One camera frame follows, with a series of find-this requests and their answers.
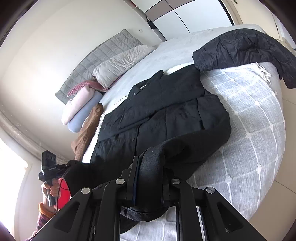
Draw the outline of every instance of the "hand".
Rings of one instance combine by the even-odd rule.
[[[53,197],[56,197],[59,192],[59,180],[58,179],[53,179],[52,180],[52,186],[50,186],[47,183],[42,183],[41,188],[42,188],[42,193],[43,193],[43,205],[44,208],[46,208],[48,211],[55,213],[56,212],[56,206],[49,206],[48,200],[47,200],[47,190],[50,189],[50,194]]]

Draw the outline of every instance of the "beige floor tile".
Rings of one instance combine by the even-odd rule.
[[[289,90],[283,80],[281,80],[281,93],[284,100],[296,104],[296,88]]]
[[[296,218],[296,194],[274,181],[250,223],[267,241],[282,241]]]
[[[286,147],[276,181],[296,192],[296,105],[283,100]]]

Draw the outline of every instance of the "pink pillow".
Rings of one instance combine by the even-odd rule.
[[[76,115],[76,113],[86,105],[87,102],[93,97],[94,89],[88,85],[83,86],[75,95],[73,100],[69,100],[65,106],[62,114],[62,123],[67,125],[69,121]]]
[[[77,93],[81,88],[83,88],[84,86],[88,85],[89,87],[92,87],[93,89],[99,91],[99,92],[107,92],[109,88],[104,89],[104,87],[95,81],[91,81],[91,80],[87,80],[84,82],[81,82],[77,85],[75,85],[68,93],[67,97],[70,97],[71,95],[74,95],[75,93]]]

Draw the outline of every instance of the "headboard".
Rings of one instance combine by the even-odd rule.
[[[109,58],[138,45],[143,44],[133,37],[126,29],[122,30],[120,33],[96,47],[79,63],[79,65],[77,65],[60,90],[56,92],[56,97],[66,104],[70,99],[67,97],[70,89],[76,84],[93,79],[92,73],[96,66]]]

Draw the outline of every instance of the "silver bolt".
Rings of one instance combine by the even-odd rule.
[[[91,191],[91,190],[90,190],[89,188],[83,188],[83,189],[81,190],[81,193],[82,193],[82,194],[88,194],[90,191]]]
[[[206,189],[206,191],[207,191],[207,193],[214,193],[216,190],[213,188],[213,187],[208,187],[207,189]]]
[[[179,179],[177,179],[177,178],[173,178],[172,179],[172,184],[175,184],[175,185],[177,185],[177,184],[180,184],[180,180]]]
[[[121,184],[124,184],[124,179],[119,178],[115,182],[116,182],[116,184],[121,185]]]

